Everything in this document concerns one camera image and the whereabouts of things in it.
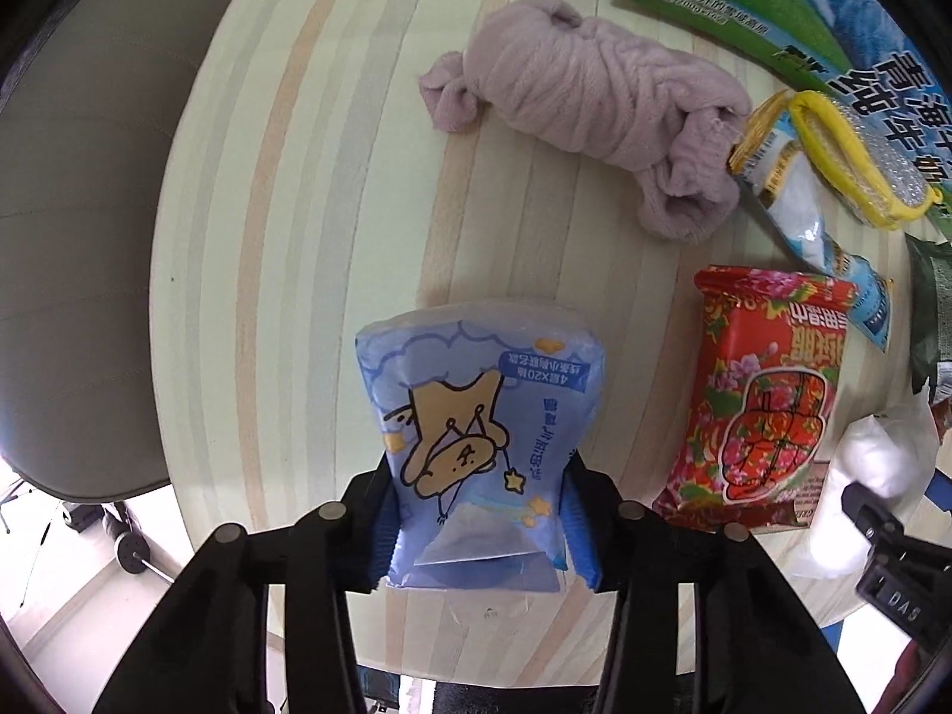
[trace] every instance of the cartoon bear illustration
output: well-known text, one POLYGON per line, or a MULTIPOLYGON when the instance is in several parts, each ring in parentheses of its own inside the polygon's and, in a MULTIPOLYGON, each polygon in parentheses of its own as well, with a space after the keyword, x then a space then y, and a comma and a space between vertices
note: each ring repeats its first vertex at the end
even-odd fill
POLYGON ((731 420, 718 456, 727 503, 765 499, 810 458, 820 443, 826 378, 806 368, 753 376, 744 410, 731 420))
POLYGON ((506 490, 518 494, 524 490, 525 476, 509 464, 509 433, 494 419, 502 388, 503 374, 496 369, 479 374, 468 386, 429 381, 411 389, 409 405, 384 417, 416 427, 417 443, 403 463, 400 479, 420 499, 437 497, 440 524, 449 516, 463 481, 494 470, 500 453, 506 461, 506 490))

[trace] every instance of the white tube package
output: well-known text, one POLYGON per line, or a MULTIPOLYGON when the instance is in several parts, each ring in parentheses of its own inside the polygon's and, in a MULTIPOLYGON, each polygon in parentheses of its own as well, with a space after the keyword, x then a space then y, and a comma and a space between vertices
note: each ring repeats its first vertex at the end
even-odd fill
POLYGON ((845 252, 827 234, 820 209, 820 180, 803 152, 787 102, 774 94, 751 116, 729 167, 757 197, 790 250, 808 267, 857 286, 849 321, 885 351, 892 305, 889 286, 859 255, 845 252))
POLYGON ((820 503, 806 541, 794 553, 790 573, 825 579, 862 568, 869 543, 844 514, 844 489, 858 481, 884 499, 900 521, 908 522, 932 479, 938 451, 927 389, 853 421, 830 462, 820 503))

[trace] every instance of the blue package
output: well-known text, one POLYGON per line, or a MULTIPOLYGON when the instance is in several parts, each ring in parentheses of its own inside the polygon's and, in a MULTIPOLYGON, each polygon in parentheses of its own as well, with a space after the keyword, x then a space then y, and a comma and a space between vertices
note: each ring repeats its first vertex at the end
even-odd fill
POLYGON ((558 590, 562 474, 605 364, 579 316, 461 303, 371 324, 356 346, 400 503, 390 584, 558 590))

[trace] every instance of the round table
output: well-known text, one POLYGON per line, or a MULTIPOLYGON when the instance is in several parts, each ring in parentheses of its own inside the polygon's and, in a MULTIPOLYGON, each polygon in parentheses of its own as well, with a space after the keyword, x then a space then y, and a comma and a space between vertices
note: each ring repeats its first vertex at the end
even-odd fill
MULTIPOLYGON (((701 339, 694 272, 790 267, 744 211, 699 246, 646 235, 630 174, 516 133, 491 110, 463 134, 434 131, 417 78, 506 1, 232 1, 175 135, 152 261, 155 393, 192 543, 225 521, 291 524, 377 465, 357 330, 499 296, 555 300, 587 318, 607 377, 584 459, 623 496, 650 502, 684 436, 701 339)), ((717 62, 755 104, 782 87, 623 2, 568 1, 717 62)), ((864 228, 829 196, 825 213, 831 235, 897 286, 887 354, 850 329, 821 460, 849 421, 908 385, 910 308, 903 234, 864 228)), ((910 230, 939 238, 925 221, 910 230)), ((784 568, 803 533, 760 542, 784 568)), ((855 579, 794 584, 826 625, 858 605, 855 579)), ((614 596, 570 575, 565 592, 522 597, 503 617, 383 586, 349 603, 361 663, 529 687, 597 684, 614 596)), ((679 670, 693 666, 692 612, 684 586, 679 670)))

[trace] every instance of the pink towel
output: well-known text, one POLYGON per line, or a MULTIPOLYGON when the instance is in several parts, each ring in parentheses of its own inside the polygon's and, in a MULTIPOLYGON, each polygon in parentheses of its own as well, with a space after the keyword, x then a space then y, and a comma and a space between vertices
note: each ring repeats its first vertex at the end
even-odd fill
POLYGON ((465 55, 420 78, 436 128, 459 131, 489 102, 510 126, 632 172, 651 233, 701 242, 737 205, 726 170, 750 99, 720 67, 561 0, 511 2, 465 55))

